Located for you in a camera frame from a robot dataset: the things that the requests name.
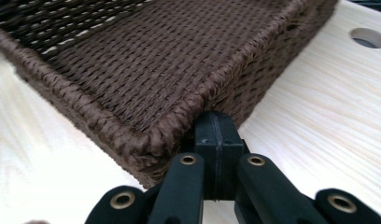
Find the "wood grain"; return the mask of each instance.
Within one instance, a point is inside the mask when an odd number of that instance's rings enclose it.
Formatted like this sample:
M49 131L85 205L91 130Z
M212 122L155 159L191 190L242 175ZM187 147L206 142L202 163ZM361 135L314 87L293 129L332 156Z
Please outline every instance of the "wood grain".
M338 188L381 214L381 13L341 2L239 132L303 193ZM0 53L0 223L82 223L119 185L140 187L31 88ZM235 223L233 203L205 203L205 223Z

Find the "table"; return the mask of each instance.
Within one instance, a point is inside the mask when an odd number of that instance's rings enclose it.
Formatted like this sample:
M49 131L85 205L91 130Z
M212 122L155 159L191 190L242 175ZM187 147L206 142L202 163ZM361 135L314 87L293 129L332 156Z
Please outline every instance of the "table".
M344 189L381 214L381 49L355 28L381 34L381 13L342 1L239 133L309 197ZM119 185L141 188L0 53L0 223L82 223ZM204 223L236 223L233 203L205 202Z

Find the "woven basket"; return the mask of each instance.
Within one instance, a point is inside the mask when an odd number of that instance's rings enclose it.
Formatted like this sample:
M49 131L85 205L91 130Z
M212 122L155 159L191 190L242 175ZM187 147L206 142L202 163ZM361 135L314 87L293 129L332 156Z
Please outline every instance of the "woven basket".
M240 125L335 3L0 0L0 50L149 188L201 112Z

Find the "wooden table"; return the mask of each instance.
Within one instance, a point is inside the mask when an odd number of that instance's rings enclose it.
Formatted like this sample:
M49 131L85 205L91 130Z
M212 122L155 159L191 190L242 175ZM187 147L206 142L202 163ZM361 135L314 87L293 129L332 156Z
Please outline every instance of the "wooden table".
M381 13L341 2L335 16L268 91L239 132L313 197L344 189L381 214ZM0 53L0 223L82 223L109 189L140 187L20 81ZM205 223L235 223L233 203L205 203Z

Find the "round joint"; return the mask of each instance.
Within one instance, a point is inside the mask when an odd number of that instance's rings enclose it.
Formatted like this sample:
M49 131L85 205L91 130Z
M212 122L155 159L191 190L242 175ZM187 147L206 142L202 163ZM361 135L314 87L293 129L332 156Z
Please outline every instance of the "round joint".
M351 200L339 194L330 195L328 202L342 212L355 213L357 211L357 206Z
M193 165L194 163L196 163L197 159L194 156L187 155L181 157L179 161L184 165Z
M111 199L111 207L115 209L123 209L132 205L135 201L135 195L130 191L124 191L116 194Z
M249 163L255 166L263 166L265 164L265 160L258 156L249 157L247 160Z

